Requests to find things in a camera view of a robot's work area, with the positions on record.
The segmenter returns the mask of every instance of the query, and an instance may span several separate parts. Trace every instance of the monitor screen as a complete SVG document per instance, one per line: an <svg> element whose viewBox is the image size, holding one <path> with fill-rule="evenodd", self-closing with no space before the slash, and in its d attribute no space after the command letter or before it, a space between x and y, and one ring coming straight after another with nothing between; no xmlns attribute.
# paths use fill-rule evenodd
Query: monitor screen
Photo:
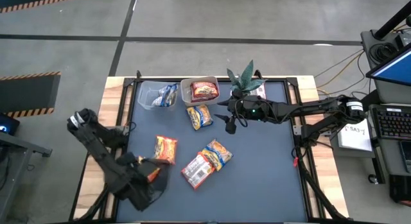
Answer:
<svg viewBox="0 0 411 224"><path fill-rule="evenodd" d="M405 51L385 64L377 66L372 71L371 78L384 80L403 85L411 85L411 48L408 45Z"/></svg>

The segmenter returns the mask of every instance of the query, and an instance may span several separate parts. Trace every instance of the ramen packet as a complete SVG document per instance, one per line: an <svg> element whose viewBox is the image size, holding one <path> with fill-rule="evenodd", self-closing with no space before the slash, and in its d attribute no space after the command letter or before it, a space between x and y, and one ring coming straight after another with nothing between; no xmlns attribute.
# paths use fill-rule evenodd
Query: ramen packet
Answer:
<svg viewBox="0 0 411 224"><path fill-rule="evenodd" d="M213 119L211 118L207 105L189 107L187 108L187 114L190 116L191 124L195 130L212 125L213 123Z"/></svg>
<svg viewBox="0 0 411 224"><path fill-rule="evenodd" d="M190 183L194 189L197 189L213 172L213 165L202 153L198 153L197 156L181 171L187 182Z"/></svg>
<svg viewBox="0 0 411 224"><path fill-rule="evenodd" d="M208 161L216 168L217 171L222 169L225 164L232 158L232 153L229 152L216 139L211 141L201 153Z"/></svg>
<svg viewBox="0 0 411 224"><path fill-rule="evenodd" d="M169 107L170 105L173 105L177 97L178 87L179 86L177 85L177 83L174 83L160 89L159 97L153 101L152 106Z"/></svg>
<svg viewBox="0 0 411 224"><path fill-rule="evenodd" d="M218 96L218 88L211 82L191 83L191 102L200 102L214 99Z"/></svg>
<svg viewBox="0 0 411 224"><path fill-rule="evenodd" d="M170 164L175 164L175 151L177 149L177 140L170 137L157 135L155 144L155 159L167 160Z"/></svg>

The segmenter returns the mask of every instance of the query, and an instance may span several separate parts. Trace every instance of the yellow and black striped tape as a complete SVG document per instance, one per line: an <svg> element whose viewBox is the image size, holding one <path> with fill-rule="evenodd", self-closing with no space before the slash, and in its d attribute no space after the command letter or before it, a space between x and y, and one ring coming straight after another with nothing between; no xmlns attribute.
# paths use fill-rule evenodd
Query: yellow and black striped tape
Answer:
<svg viewBox="0 0 411 224"><path fill-rule="evenodd" d="M30 110L23 110L23 111L7 112L5 113L5 115L12 117L12 118L18 118L18 117L51 114L53 112L54 112L54 108L38 108L38 109L30 109Z"/></svg>
<svg viewBox="0 0 411 224"><path fill-rule="evenodd" d="M0 13L6 13L6 12L13 12L16 10L22 10L22 9L27 9L27 8L33 8L36 6L41 6L45 4L51 4L51 3L57 3L61 1L66 1L66 0L40 0L40 1L34 1L30 3L24 3L20 5L14 5L14 6L9 6L5 8L0 8Z"/></svg>
<svg viewBox="0 0 411 224"><path fill-rule="evenodd" d="M0 80L17 80L17 79L24 79L24 78L33 78L33 77L41 77L41 76L54 76L54 75L61 75L61 72L50 72L50 73L37 73L37 74L25 74L21 76L4 76L0 77Z"/></svg>

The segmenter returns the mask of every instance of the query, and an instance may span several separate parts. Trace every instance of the clear plastic bowl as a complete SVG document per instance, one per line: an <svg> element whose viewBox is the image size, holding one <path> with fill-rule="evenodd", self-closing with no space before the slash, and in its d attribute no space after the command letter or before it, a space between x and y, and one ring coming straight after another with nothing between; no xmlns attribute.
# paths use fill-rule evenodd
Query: clear plastic bowl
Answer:
<svg viewBox="0 0 411 224"><path fill-rule="evenodd" d="M147 110L152 110L152 109L173 109L175 102L177 100L177 95L175 96L175 99L173 103L169 107L158 107L158 106L152 106L152 103L155 99L157 99L159 95L159 90L162 89L163 87L167 85L172 85L174 84L173 82L153 82L153 81L144 81L141 83L140 86L140 91L139 91L139 97L137 99L137 102Z"/></svg>

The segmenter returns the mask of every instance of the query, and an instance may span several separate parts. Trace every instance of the computer monitor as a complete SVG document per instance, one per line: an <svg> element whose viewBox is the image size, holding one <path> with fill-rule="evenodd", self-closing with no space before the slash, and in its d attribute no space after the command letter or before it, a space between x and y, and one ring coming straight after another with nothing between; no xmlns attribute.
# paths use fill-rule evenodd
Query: computer monitor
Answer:
<svg viewBox="0 0 411 224"><path fill-rule="evenodd" d="M367 73L367 77L411 86L411 44Z"/></svg>

